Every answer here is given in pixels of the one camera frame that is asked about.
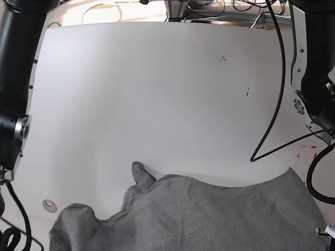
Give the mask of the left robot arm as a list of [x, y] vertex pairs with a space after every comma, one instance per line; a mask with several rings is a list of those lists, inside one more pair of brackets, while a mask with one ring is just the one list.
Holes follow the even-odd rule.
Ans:
[[306, 177], [310, 194], [326, 204], [334, 198], [318, 192], [312, 175], [318, 162], [334, 150], [334, 1], [289, 1], [294, 56], [291, 87], [294, 107], [312, 135], [327, 147], [312, 161]]

